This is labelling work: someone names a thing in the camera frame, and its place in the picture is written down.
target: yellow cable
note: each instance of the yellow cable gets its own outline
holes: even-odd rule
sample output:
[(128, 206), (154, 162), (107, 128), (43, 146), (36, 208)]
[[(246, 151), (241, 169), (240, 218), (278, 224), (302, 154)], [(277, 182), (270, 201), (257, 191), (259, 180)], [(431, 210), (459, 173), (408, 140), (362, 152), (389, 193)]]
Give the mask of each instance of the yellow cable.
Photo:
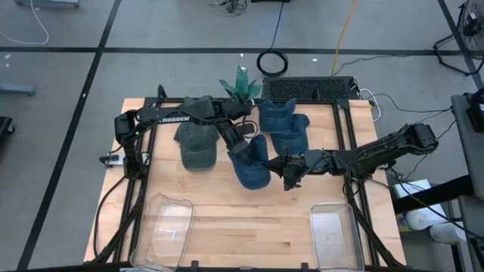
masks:
[(343, 40), (343, 36), (345, 35), (346, 27), (348, 27), (349, 20), (351, 19), (353, 12), (355, 12), (355, 6), (356, 6), (356, 0), (353, 0), (353, 4), (351, 5), (351, 11), (349, 12), (348, 17), (346, 18), (345, 26), (343, 27), (343, 30), (341, 31), (341, 34), (340, 34), (340, 40), (338, 41), (338, 46), (336, 46), (336, 52), (334, 53), (334, 60), (333, 60), (333, 69), (331, 69), (331, 76), (334, 75), (334, 70), (336, 69), (336, 64), (338, 62), (338, 51), (340, 50), (341, 41)]

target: gray baseball cap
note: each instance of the gray baseball cap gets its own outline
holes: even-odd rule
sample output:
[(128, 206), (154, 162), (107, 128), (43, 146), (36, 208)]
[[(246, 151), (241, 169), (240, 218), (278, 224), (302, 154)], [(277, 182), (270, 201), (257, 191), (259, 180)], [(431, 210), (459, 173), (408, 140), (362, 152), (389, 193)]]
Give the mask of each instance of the gray baseball cap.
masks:
[(180, 143), (181, 162), (187, 170), (212, 168), (217, 160), (219, 133), (213, 125), (196, 125), (192, 122), (180, 124), (174, 140)]

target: coiled black cable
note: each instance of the coiled black cable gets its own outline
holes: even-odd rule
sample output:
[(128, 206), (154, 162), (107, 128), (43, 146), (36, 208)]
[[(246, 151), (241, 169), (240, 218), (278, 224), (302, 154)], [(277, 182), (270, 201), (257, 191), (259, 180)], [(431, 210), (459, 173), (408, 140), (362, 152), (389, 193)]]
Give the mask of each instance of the coiled black cable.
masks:
[[(282, 15), (282, 8), (283, 7), (284, 7), (284, 2), (281, 2), (281, 10), (279, 11), (278, 25), (275, 27), (275, 33), (274, 33), (274, 38), (272, 39), (271, 47), (269, 49), (267, 49), (266, 51), (263, 51), (257, 57), (257, 69), (259, 69), (259, 71), (262, 74), (264, 74), (265, 76), (268, 76), (268, 77), (282, 76), (283, 74), (286, 73), (287, 66), (289, 65), (289, 60), (287, 59), (287, 56), (284, 53), (282, 53), (280, 51), (272, 50), (272, 47), (274, 46), (274, 42), (275, 42), (275, 37), (278, 35), (279, 23), (281, 22), (281, 15)], [(260, 65), (260, 61), (261, 61), (262, 57), (264, 57), (266, 54), (274, 54), (274, 55), (278, 56), (280, 59), (282, 59), (282, 61), (284, 62), (284, 68), (282, 68), (282, 70), (277, 72), (277, 73), (270, 73), (270, 72), (265, 71), (262, 68), (262, 66)]]

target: black floor stripe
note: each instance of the black floor stripe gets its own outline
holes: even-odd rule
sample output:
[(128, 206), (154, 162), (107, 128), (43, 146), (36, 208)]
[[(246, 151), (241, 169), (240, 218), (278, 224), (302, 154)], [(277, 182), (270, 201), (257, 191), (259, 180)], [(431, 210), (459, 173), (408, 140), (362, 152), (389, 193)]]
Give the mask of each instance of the black floor stripe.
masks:
[[(454, 22), (454, 19), (452, 18), (450, 11), (447, 8), (447, 5), (445, 4), (444, 0), (438, 0), (438, 2), (440, 5), (440, 8), (442, 9), (442, 12), (444, 13), (444, 17), (447, 20), (447, 24), (451, 29), (451, 32), (454, 32), (454, 30), (456, 29), (455, 22)], [(457, 42), (457, 45), (459, 46), (460, 50), (463, 53), (467, 68), (469, 69), (470, 72), (476, 71), (476, 66), (474, 65), (474, 62), (470, 57), (469, 52), (467, 51), (461, 36), (454, 35), (454, 37), (455, 37), (455, 41)], [(472, 78), (474, 80), (474, 83), (477, 86), (477, 89), (481, 89), (482, 87), (484, 87), (484, 83), (482, 83), (481, 75), (479, 73), (473, 74)]]
[(111, 28), (113, 26), (114, 19), (116, 18), (116, 13), (118, 11), (120, 3), (121, 0), (115, 0), (113, 7), (111, 8), (111, 12), (107, 19), (106, 26), (104, 27), (103, 35), (101, 37), (101, 40), (99, 41), (98, 49), (92, 61), (91, 67), (89, 68), (87, 78), (84, 82), (84, 86), (82, 87), (81, 94), (77, 101), (76, 109), (74, 110), (73, 118), (70, 120), (66, 137), (64, 138), (64, 142), (62, 143), (62, 148), (60, 149), (54, 170), (52, 171), (51, 179), (48, 182), (48, 186), (45, 190), (44, 197), (42, 198), (39, 211), (37, 212), (36, 219), (33, 222), (32, 229), (30, 230), (29, 238), (27, 239), (26, 245), (23, 248), (22, 255), (18, 262), (18, 270), (25, 270), (29, 267), (30, 259), (36, 247), (37, 240), (39, 239), (39, 235), (42, 230), (42, 226), (44, 225), (45, 217), (47, 216), (47, 212), (49, 206), (51, 205), (52, 198), (54, 197), (55, 189), (57, 188), (59, 178), (61, 177), (62, 168), (64, 167), (64, 163), (66, 162), (70, 145), (73, 142), (74, 134), (76, 133), (82, 110), (84, 109), (85, 102), (91, 89), (92, 81), (96, 75), (96, 71), (98, 70), (99, 62), (101, 60), (103, 50), (106, 46), (107, 38), (109, 37)]
[[(334, 54), (336, 49), (276, 48), (285, 54)], [(117, 48), (106, 47), (104, 53), (126, 54), (259, 54), (267, 48)], [(90, 47), (0, 47), (0, 52), (40, 52), (40, 53), (95, 53)], [(444, 56), (457, 56), (459, 50), (442, 50)], [(411, 55), (434, 56), (433, 49), (340, 49), (340, 55)]]

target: green plant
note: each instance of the green plant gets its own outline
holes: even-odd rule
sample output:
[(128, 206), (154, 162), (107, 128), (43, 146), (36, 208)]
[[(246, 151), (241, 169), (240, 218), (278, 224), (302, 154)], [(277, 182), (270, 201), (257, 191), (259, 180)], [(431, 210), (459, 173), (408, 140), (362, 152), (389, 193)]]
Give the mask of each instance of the green plant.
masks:
[(232, 96), (234, 94), (239, 94), (246, 100), (255, 98), (261, 89), (261, 85), (256, 85), (256, 80), (254, 79), (249, 83), (249, 77), (247, 71), (243, 70), (240, 65), (237, 65), (237, 75), (235, 76), (235, 87), (229, 85), (225, 80), (221, 80), (220, 84), (227, 91), (228, 95)]

